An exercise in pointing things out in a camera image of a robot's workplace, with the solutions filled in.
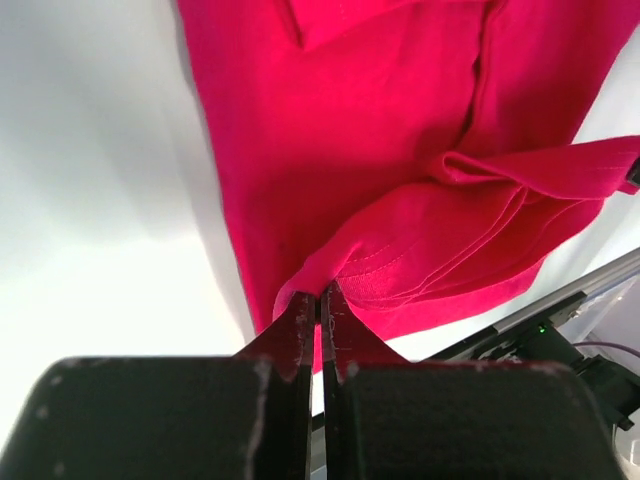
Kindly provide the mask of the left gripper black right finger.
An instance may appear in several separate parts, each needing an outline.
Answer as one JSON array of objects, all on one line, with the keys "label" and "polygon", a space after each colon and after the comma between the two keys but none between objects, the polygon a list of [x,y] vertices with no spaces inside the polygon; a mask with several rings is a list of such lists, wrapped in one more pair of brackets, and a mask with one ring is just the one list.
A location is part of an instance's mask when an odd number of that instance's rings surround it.
[{"label": "left gripper black right finger", "polygon": [[331,479],[620,479],[584,383],[549,361],[411,362],[321,297]]}]

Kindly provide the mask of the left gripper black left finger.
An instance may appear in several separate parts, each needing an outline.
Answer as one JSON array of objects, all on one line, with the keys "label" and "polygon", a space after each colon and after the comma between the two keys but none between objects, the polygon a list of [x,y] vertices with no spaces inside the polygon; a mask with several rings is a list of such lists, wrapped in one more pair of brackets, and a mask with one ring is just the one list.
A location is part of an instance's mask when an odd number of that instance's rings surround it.
[{"label": "left gripper black left finger", "polygon": [[69,357],[31,390],[5,479],[306,479],[315,300],[232,356]]}]

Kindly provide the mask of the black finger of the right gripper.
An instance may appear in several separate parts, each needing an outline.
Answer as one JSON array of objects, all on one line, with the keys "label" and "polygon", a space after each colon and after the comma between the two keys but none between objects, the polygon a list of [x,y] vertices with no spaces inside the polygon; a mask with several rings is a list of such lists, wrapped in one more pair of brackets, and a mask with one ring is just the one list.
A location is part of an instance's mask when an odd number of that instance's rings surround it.
[{"label": "black finger of the right gripper", "polygon": [[626,175],[626,182],[634,188],[640,188],[640,158],[637,158],[630,167]]}]

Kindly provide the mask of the crimson red t-shirt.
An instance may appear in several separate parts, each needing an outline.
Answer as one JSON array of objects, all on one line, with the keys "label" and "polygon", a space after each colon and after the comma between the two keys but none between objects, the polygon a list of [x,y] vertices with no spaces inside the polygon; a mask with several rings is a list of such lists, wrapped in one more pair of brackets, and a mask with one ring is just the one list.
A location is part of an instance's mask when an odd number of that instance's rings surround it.
[{"label": "crimson red t-shirt", "polygon": [[575,136],[635,1],[182,1],[257,331],[336,283],[391,339],[526,291],[635,135]]}]

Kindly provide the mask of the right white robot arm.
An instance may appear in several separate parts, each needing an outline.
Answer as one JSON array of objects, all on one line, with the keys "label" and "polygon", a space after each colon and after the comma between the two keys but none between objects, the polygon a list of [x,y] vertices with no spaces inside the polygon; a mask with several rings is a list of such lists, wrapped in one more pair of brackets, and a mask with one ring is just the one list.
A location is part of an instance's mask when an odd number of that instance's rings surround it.
[{"label": "right white robot arm", "polygon": [[639,250],[634,249],[481,330],[465,357],[566,365],[594,394],[607,426],[628,432],[639,410],[639,375],[602,354],[585,355],[579,349],[614,348],[612,342],[590,340],[588,335],[638,284]]}]

